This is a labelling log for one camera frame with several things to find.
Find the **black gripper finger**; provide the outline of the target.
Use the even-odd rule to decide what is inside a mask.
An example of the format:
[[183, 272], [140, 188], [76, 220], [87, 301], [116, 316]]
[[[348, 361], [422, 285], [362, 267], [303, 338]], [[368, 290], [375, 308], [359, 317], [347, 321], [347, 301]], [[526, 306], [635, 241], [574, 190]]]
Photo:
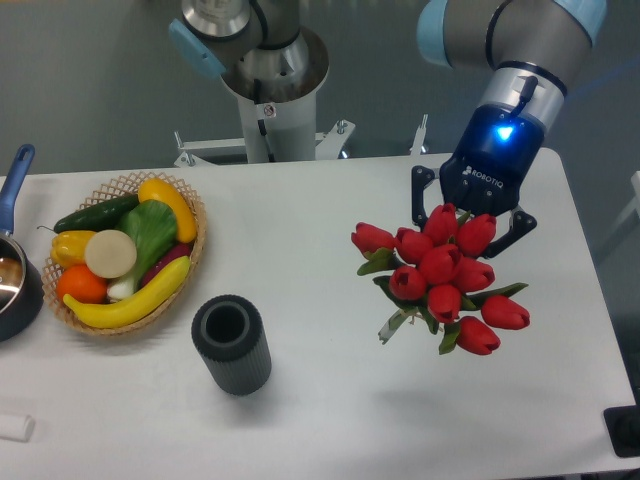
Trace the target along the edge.
[[429, 199], [443, 199], [440, 168], [415, 165], [411, 169], [411, 219], [418, 228], [424, 228], [429, 219], [427, 212]]
[[495, 258], [524, 236], [532, 232], [538, 225], [537, 219], [520, 206], [510, 211], [508, 231], [493, 240], [484, 250], [484, 258]]

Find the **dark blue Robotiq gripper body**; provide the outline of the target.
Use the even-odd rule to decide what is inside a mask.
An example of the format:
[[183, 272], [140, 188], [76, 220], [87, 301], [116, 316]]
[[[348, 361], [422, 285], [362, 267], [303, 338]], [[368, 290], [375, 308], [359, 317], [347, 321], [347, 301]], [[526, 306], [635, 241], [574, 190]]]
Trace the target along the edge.
[[499, 216], [518, 206], [520, 188], [544, 130], [496, 105], [472, 115], [454, 153], [439, 170], [446, 203], [474, 215]]

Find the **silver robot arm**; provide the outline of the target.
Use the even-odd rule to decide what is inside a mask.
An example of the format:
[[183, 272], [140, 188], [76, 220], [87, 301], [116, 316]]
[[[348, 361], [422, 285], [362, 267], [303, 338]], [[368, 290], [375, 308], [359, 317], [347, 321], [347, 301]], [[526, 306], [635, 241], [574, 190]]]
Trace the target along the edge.
[[[427, 222], [424, 190], [475, 216], [508, 214], [510, 226], [482, 250], [492, 258], [536, 226], [520, 188], [569, 86], [595, 44], [603, 1], [431, 1], [416, 41], [422, 57], [493, 75], [452, 156], [412, 172], [412, 219]], [[316, 137], [316, 94], [329, 70], [327, 49], [300, 21], [296, 1], [186, 1], [169, 36], [201, 75], [236, 97], [252, 163], [335, 158], [337, 133]]]

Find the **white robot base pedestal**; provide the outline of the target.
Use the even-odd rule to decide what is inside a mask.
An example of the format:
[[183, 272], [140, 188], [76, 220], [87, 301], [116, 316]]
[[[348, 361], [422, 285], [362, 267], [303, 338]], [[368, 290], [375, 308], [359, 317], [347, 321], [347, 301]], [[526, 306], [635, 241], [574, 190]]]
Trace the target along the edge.
[[255, 48], [222, 76], [237, 100], [250, 164], [316, 158], [316, 95], [328, 71], [325, 44], [302, 26], [290, 44]]

